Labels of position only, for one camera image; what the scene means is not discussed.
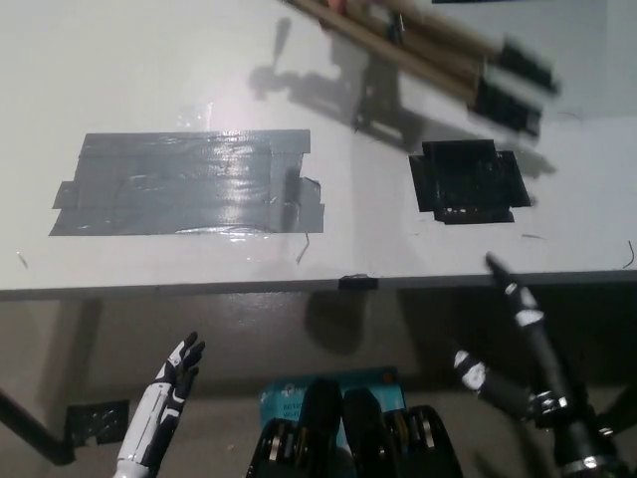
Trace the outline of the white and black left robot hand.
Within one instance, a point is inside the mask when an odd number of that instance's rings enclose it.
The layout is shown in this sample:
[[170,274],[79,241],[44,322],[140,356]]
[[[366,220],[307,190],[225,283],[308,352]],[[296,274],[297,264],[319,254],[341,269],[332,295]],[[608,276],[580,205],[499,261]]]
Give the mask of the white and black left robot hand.
[[114,478],[155,477],[172,441],[205,343],[193,332],[181,341],[145,389],[116,458]]

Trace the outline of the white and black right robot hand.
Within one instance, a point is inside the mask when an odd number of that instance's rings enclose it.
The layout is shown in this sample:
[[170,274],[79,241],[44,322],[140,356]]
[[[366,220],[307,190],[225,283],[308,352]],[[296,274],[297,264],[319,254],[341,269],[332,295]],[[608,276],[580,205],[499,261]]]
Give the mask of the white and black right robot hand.
[[511,306],[516,326],[528,341],[543,389],[533,391],[516,385],[469,352],[458,349],[453,367],[462,384],[508,416],[550,431],[554,439],[554,460],[563,477],[609,469],[614,461],[613,448],[599,432],[587,393],[575,383],[549,337],[544,326],[544,311],[530,289],[494,254],[487,254],[485,262]]

